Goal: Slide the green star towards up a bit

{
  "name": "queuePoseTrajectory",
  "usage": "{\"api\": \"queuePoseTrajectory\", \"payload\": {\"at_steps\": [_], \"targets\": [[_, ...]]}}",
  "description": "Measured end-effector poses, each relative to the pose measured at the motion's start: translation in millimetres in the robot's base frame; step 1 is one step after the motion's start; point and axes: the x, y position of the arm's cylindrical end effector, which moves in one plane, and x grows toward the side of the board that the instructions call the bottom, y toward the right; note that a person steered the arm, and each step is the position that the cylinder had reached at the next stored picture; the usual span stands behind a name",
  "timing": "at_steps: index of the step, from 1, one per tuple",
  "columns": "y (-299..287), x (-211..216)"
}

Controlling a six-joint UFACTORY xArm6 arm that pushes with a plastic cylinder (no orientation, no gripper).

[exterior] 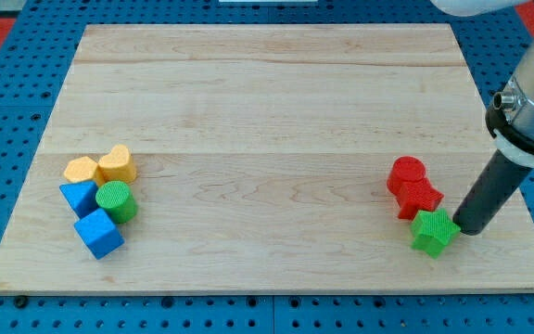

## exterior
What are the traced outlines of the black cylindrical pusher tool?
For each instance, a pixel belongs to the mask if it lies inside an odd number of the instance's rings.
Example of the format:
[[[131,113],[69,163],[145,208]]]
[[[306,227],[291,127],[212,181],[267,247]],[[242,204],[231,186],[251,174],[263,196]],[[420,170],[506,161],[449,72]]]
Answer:
[[[462,233],[469,236],[480,234],[530,171],[530,168],[510,161],[496,150],[452,220],[460,226]]]

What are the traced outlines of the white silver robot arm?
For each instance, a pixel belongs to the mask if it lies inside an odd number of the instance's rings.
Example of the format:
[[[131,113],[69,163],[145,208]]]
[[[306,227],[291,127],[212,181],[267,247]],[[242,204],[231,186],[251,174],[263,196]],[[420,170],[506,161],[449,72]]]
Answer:
[[[452,217],[469,236],[482,232],[534,170],[534,40],[494,94],[485,122],[496,150]]]

